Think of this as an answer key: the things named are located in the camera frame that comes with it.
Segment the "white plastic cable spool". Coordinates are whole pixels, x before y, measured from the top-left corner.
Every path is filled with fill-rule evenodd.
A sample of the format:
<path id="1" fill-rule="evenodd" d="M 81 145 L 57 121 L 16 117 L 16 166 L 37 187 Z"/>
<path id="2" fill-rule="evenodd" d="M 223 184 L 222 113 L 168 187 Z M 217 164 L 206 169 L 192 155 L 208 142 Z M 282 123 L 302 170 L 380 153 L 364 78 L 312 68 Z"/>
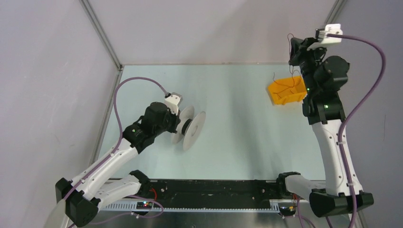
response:
<path id="1" fill-rule="evenodd" d="M 178 144 L 183 141 L 184 151 L 189 150 L 197 141 L 205 123 L 206 113 L 195 114 L 193 106 L 188 106 L 180 112 L 180 123 L 176 128 L 176 133 L 171 134 L 171 142 Z"/>

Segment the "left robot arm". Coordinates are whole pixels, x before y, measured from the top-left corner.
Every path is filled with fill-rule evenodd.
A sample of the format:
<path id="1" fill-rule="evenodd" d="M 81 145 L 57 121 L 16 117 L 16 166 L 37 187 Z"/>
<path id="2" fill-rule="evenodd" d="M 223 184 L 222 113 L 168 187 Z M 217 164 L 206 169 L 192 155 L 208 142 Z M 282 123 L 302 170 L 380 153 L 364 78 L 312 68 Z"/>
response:
<path id="1" fill-rule="evenodd" d="M 45 227 L 66 228 L 72 221 L 78 228 L 97 215 L 102 202 L 98 191 L 121 166 L 139 155 L 164 132 L 174 133 L 180 123 L 180 101 L 152 102 L 144 115 L 120 129 L 114 147 L 72 180 L 61 178 L 55 184 L 57 204 Z"/>

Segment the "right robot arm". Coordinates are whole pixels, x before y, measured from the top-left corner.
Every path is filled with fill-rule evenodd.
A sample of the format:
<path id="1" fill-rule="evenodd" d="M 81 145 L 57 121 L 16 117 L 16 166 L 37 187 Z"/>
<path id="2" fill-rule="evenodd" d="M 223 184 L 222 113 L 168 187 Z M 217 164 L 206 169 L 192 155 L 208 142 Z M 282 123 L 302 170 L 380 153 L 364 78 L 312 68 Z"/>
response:
<path id="1" fill-rule="evenodd" d="M 325 168 L 325 186 L 320 187 L 298 172 L 281 173 L 277 194 L 306 199 L 319 218 L 352 214 L 374 203 L 364 192 L 352 165 L 345 130 L 346 116 L 338 91 L 348 81 L 349 63 L 339 56 L 326 57 L 327 49 L 317 38 L 290 40 L 291 66 L 300 68 L 307 90 L 303 115 L 318 141 Z"/>

